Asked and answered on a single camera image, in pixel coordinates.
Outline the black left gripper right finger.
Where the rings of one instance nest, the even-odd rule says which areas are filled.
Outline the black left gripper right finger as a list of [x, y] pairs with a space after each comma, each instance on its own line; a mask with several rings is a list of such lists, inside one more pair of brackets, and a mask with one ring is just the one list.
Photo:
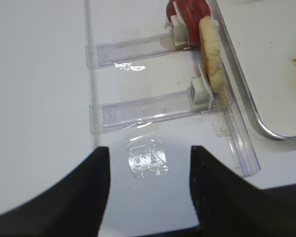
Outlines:
[[296, 184], [259, 189], [192, 146], [189, 189], [203, 237], [296, 237]]

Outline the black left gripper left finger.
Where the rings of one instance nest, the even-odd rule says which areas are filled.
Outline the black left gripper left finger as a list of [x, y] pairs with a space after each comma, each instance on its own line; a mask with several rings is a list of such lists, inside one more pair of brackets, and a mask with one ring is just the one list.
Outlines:
[[109, 149], [97, 147], [53, 187], [0, 215], [0, 237], [96, 237], [110, 185]]

